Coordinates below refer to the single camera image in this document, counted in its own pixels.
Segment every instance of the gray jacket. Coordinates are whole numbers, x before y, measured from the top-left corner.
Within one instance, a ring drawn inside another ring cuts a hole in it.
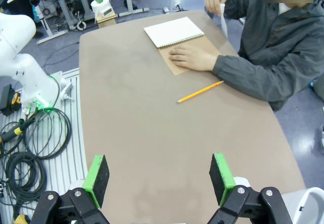
[[[279,110],[294,93],[324,72],[321,0],[278,15],[278,4],[227,0],[225,15],[246,17],[240,57],[219,56],[213,73],[243,93]]]

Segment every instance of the jacket sleeve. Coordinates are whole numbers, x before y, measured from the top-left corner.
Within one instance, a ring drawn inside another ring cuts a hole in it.
[[[245,17],[247,14],[250,0],[227,0],[225,2],[224,14],[229,19]]]
[[[241,57],[219,56],[213,73],[255,98],[275,102],[304,89],[324,72],[322,35],[301,41],[278,65],[262,67]]]

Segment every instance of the man's left hand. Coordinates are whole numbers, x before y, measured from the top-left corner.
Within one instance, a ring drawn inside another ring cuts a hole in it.
[[[170,51],[175,65],[198,71],[212,71],[218,56],[188,45],[179,45]]]

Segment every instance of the yellow connector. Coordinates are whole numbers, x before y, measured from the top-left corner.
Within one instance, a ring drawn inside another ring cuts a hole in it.
[[[25,219],[25,215],[20,214],[16,220],[14,221],[14,224],[28,224]]]

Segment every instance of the cardboard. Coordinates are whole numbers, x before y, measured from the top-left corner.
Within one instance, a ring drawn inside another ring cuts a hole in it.
[[[199,38],[195,38],[189,41],[186,41],[184,43],[181,43],[184,45],[189,45],[189,46],[193,46],[193,47],[198,47],[210,54],[213,54],[215,56],[220,55],[220,52],[218,51],[217,48],[215,48],[215,46],[208,40],[208,38],[206,36],[201,36]],[[182,68],[179,66],[176,66],[170,59],[170,51],[172,49],[174,49],[175,47],[179,46],[180,44],[176,44],[167,48],[162,48],[162,49],[158,49],[159,53],[161,54],[163,60],[165,61],[165,63],[167,64],[167,66],[169,67],[169,69],[171,70],[171,72],[173,73],[173,75],[177,76],[183,72],[188,71],[189,69],[187,68]]]

